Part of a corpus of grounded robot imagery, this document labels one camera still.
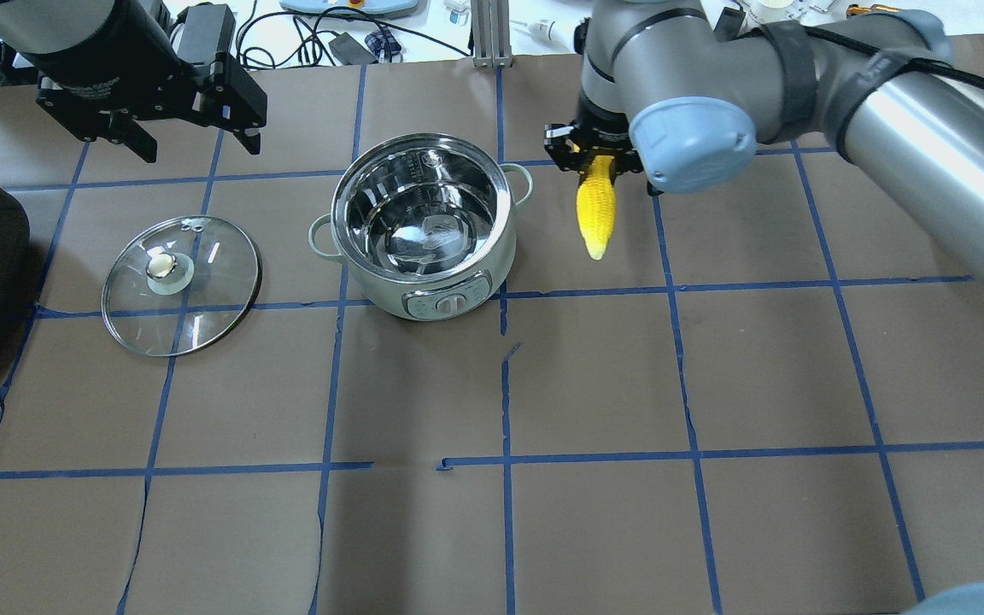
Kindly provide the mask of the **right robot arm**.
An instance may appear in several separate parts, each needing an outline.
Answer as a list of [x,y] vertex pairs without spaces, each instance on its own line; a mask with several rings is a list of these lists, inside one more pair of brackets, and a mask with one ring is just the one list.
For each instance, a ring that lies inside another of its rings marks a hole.
[[875,11],[723,38],[699,1],[597,1],[577,43],[563,171],[643,173],[655,192],[735,178],[760,144],[820,132],[984,283],[984,78],[952,65],[936,16]]

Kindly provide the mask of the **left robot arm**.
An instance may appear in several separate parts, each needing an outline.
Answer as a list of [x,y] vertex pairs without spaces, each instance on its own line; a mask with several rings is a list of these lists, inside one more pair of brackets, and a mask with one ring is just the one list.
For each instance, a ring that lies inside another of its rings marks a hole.
[[146,120],[231,133],[261,152],[268,97],[235,51],[225,4],[169,17],[161,1],[0,1],[0,39],[38,70],[38,106],[85,143],[157,157]]

